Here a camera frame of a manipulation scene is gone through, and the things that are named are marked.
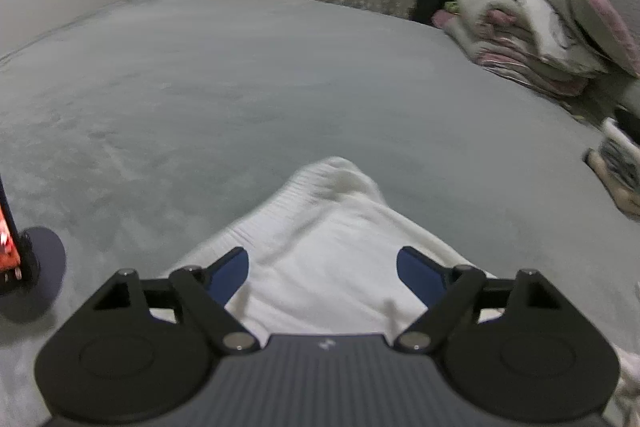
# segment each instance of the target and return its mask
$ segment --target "pink and gray cushion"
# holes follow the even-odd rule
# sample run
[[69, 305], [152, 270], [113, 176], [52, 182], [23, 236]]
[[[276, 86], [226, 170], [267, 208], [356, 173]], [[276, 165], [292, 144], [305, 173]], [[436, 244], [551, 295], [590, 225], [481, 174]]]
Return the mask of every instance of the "pink and gray cushion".
[[640, 49], [609, 0], [547, 0], [585, 44], [583, 32], [623, 70], [640, 78]]

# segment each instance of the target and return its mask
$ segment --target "gray bedsheet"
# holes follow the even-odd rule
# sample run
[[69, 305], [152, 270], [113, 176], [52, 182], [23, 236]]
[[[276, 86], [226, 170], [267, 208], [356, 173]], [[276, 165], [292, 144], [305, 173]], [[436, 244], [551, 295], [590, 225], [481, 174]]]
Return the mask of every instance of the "gray bedsheet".
[[640, 223], [581, 162], [599, 133], [439, 30], [308, 0], [132, 0], [6, 57], [0, 83], [15, 217], [56, 230], [69, 264], [49, 315], [0, 319], [2, 425], [46, 417], [33, 357], [114, 270], [163, 272], [330, 155], [474, 263], [541, 269], [639, 347]]

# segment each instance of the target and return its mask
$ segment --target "white logo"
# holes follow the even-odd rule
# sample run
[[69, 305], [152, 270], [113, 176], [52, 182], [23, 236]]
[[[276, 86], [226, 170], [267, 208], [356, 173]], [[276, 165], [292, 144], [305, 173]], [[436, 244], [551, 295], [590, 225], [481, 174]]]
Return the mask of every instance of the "white logo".
[[322, 342], [318, 342], [318, 347], [320, 349], [324, 349], [325, 351], [328, 351], [332, 347], [335, 347], [335, 341], [332, 339], [325, 339]]

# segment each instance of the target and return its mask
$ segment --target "white cloth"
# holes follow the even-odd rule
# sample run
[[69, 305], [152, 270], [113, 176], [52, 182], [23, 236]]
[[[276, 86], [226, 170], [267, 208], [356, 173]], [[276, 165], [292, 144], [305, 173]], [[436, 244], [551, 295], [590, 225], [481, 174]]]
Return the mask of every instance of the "white cloth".
[[618, 127], [618, 123], [613, 120], [613, 118], [605, 118], [602, 122], [602, 131], [604, 136], [612, 139], [615, 143], [620, 145], [620, 147], [624, 148], [636, 161], [638, 165], [640, 165], [640, 147], [631, 140], [626, 133], [624, 133]]
[[[469, 264], [386, 206], [377, 185], [353, 163], [328, 158], [300, 169], [174, 269], [207, 266], [244, 247], [249, 277], [227, 309], [263, 344], [271, 333], [382, 332], [391, 340], [425, 310], [396, 274], [396, 255], [405, 245], [444, 266]], [[619, 407], [626, 415], [635, 400], [626, 427], [640, 427], [640, 357], [616, 350], [623, 366]]]

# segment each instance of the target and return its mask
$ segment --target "ribbed gray surface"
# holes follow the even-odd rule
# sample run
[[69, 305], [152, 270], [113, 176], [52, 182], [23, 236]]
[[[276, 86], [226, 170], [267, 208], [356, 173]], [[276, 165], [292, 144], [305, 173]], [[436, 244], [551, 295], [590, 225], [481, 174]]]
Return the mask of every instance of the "ribbed gray surface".
[[[78, 424], [53, 420], [47, 427]], [[225, 359], [201, 393], [140, 427], [507, 427], [454, 394], [433, 362], [379, 335], [275, 335]], [[566, 427], [604, 427], [590, 418]]]

